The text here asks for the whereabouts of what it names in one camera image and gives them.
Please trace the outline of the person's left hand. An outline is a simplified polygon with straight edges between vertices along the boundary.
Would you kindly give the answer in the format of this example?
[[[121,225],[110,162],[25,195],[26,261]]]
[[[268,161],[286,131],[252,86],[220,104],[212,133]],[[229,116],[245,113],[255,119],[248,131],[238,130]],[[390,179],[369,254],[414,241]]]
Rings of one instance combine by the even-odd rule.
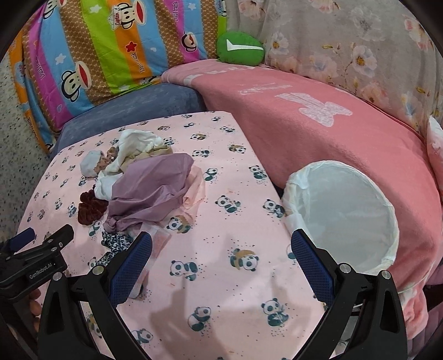
[[[29,294],[29,309],[32,314],[32,324],[36,332],[39,331],[40,315],[42,311],[42,306],[38,302],[40,296],[41,296],[40,289],[35,289]]]

